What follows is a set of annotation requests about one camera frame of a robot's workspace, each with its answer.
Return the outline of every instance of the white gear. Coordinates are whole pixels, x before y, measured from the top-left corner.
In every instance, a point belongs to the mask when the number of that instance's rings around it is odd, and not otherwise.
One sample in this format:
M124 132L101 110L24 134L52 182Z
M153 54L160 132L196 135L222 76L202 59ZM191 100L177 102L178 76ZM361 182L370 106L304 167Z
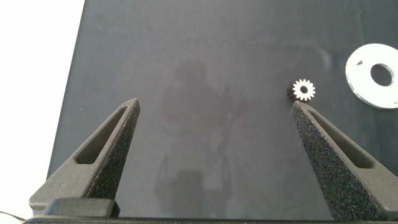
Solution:
M296 81L296 84L293 84L293 94L297 100L311 100L311 97L313 98L315 94L314 90L315 87L310 81L299 80Z

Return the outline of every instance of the white washer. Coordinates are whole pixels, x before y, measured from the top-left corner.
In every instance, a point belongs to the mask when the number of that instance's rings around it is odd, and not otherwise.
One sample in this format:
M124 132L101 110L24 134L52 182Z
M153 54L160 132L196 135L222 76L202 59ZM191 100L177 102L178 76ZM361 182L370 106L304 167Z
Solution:
M374 65L390 71L391 84L381 86L371 76ZM355 95L377 108L398 108L398 50L384 44L367 44L354 51L346 64L346 76Z

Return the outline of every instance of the small gear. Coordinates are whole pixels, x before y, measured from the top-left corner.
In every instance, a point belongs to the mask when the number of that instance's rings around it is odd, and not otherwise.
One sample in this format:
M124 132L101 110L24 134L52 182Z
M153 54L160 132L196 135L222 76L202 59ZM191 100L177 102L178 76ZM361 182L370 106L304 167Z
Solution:
M308 101L314 97L315 87L308 80L299 80L287 90L287 96L292 100Z

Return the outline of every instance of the textured foam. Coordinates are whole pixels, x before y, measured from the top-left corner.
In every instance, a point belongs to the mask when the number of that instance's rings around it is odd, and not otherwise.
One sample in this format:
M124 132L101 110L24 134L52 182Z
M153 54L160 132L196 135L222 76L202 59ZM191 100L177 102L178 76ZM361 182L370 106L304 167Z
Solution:
M312 113L324 119L315 110ZM344 221L380 220L381 210L370 193L333 149L329 142L332 139L310 119L306 106L295 103L292 116L332 217Z
M140 112L138 101L136 103L137 105L134 106L138 109L131 110L128 114L127 122L116 138L105 163L102 165L101 171L95 177L86 197L115 198Z

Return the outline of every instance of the white wall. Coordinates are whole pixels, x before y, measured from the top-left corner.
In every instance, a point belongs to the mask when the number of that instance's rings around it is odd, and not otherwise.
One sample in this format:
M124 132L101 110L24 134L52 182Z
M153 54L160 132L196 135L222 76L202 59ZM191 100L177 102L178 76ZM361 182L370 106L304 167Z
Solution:
M83 4L0 2L0 211L32 216L28 201L47 176Z

